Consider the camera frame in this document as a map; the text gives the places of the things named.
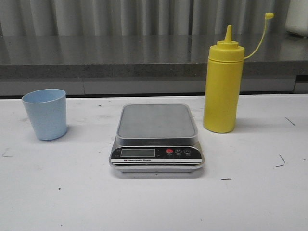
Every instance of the white table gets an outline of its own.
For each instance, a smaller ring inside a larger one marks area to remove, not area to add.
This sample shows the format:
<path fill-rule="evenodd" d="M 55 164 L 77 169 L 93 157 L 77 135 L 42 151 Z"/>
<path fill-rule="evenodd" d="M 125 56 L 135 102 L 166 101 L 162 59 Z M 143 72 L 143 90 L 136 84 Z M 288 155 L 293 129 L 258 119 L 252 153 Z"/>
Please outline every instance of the white table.
<path fill-rule="evenodd" d="M 127 103 L 189 105 L 204 169 L 113 170 Z M 202 96 L 67 99 L 69 130 L 54 141 L 36 139 L 21 100 L 0 107 L 1 231 L 308 230 L 308 95 L 240 96 L 228 134 L 203 128 Z"/>

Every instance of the bottle cap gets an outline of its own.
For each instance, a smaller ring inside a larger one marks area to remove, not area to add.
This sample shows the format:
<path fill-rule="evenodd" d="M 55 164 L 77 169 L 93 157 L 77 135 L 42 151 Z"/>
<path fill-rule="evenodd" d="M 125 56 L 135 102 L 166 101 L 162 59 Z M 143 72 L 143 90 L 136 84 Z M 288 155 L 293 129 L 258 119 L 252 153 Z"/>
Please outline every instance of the bottle cap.
<path fill-rule="evenodd" d="M 210 47 L 208 58 L 218 62 L 239 62 L 244 60 L 245 48 L 232 41 L 232 25 L 228 25 L 224 41 Z"/>

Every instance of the light blue plastic cup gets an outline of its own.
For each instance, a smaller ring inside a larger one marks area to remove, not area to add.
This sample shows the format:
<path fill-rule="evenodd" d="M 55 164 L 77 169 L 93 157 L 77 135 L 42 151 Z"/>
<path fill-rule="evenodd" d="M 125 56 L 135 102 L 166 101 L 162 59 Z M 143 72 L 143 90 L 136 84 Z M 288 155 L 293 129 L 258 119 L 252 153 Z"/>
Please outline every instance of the light blue plastic cup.
<path fill-rule="evenodd" d="M 66 92 L 60 89 L 44 89 L 28 93 L 22 101 L 40 140 L 54 140 L 67 131 Z"/>

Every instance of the gray curtain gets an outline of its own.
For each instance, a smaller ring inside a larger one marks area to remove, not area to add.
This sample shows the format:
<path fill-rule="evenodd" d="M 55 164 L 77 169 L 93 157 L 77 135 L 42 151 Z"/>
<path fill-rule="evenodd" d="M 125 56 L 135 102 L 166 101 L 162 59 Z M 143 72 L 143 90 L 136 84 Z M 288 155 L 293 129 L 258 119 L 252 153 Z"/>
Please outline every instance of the gray curtain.
<path fill-rule="evenodd" d="M 289 0 L 0 0 L 0 35 L 283 33 Z"/>

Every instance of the scratch on table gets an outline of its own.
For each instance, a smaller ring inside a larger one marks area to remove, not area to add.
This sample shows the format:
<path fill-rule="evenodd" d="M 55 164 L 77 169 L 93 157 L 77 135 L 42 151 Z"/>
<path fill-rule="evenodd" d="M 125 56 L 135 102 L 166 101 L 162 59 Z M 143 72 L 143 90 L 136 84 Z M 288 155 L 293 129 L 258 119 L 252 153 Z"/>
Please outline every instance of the scratch on table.
<path fill-rule="evenodd" d="M 109 118 L 112 118 L 111 115 L 99 115 L 98 116 L 98 119 L 109 119 Z"/>
<path fill-rule="evenodd" d="M 289 120 L 287 117 L 285 117 L 286 120 L 288 120 L 291 124 L 293 124 L 294 126 L 296 126 L 291 120 Z"/>
<path fill-rule="evenodd" d="M 10 148 L 5 149 L 4 153 L 2 153 L 2 157 L 13 157 L 12 155 L 5 155 Z"/>
<path fill-rule="evenodd" d="M 283 164 L 282 165 L 276 165 L 276 167 L 280 167 L 280 166 L 284 166 L 285 165 L 285 160 L 283 159 L 283 157 L 281 155 L 279 155 L 279 156 L 283 160 Z"/>

